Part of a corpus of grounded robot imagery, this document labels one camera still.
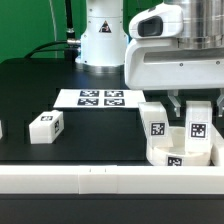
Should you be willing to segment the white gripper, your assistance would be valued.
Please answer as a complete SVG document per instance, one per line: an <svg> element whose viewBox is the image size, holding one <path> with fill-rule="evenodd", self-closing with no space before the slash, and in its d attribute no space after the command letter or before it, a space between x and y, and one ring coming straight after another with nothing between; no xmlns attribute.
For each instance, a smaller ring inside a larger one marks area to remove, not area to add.
<svg viewBox="0 0 224 224"><path fill-rule="evenodd" d="M130 89L168 90L177 117L181 115L178 90L220 88L217 115L224 114L224 48L182 50L174 38L132 40L124 77Z"/></svg>

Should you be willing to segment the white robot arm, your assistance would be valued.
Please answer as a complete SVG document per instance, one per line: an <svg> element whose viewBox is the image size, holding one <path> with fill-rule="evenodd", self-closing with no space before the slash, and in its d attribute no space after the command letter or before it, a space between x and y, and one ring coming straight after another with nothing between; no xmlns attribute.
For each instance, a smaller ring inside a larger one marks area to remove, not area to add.
<svg viewBox="0 0 224 224"><path fill-rule="evenodd" d="M94 73L123 67L131 89L166 90L176 109L180 90L218 89L224 113L224 0L163 0L123 30L123 0L86 0L80 66Z"/></svg>

